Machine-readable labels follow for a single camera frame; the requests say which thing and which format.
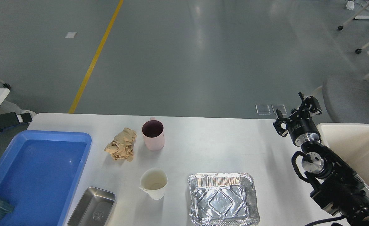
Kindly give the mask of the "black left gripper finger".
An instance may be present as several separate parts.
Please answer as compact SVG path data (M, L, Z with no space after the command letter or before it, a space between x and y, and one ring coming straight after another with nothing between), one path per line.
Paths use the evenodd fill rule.
M29 122L32 122L32 117L29 113L16 114L15 112L10 112L0 114L0 130Z

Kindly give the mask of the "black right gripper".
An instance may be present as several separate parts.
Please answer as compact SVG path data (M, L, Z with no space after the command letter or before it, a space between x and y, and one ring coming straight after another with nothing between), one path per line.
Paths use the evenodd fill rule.
M286 137L289 133L293 144L297 147L309 141L321 140L321 135L311 117L323 113L319 101L314 96L306 96L299 92L299 97L302 100L296 111L299 120L290 122L289 118L283 117L282 112L276 109L277 119L273 122L276 132L281 137ZM287 129L283 128L282 124L287 124Z

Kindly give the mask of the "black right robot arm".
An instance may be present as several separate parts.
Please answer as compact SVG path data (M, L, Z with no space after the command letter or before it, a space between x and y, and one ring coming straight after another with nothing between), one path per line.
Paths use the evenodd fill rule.
M292 143L301 150L291 157L294 172L310 184L310 197L333 217L311 222L317 225L346 219L351 226L369 226L369 187L349 164L321 143L321 135L312 117L322 113L314 96L299 93L301 104L284 117L276 109L273 126L281 137L290 135Z

